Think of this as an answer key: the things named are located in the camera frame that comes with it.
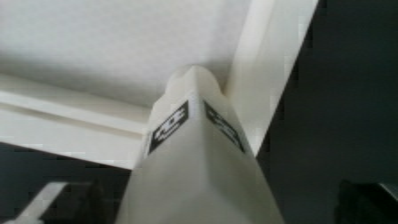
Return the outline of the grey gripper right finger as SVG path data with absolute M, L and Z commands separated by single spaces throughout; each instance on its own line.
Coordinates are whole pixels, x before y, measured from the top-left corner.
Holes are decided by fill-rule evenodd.
M 333 224 L 398 224 L 398 184 L 341 181 Z

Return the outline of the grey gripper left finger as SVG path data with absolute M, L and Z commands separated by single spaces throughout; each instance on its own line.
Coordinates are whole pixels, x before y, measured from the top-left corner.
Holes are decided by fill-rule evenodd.
M 106 224 L 97 182 L 49 182 L 5 224 Z

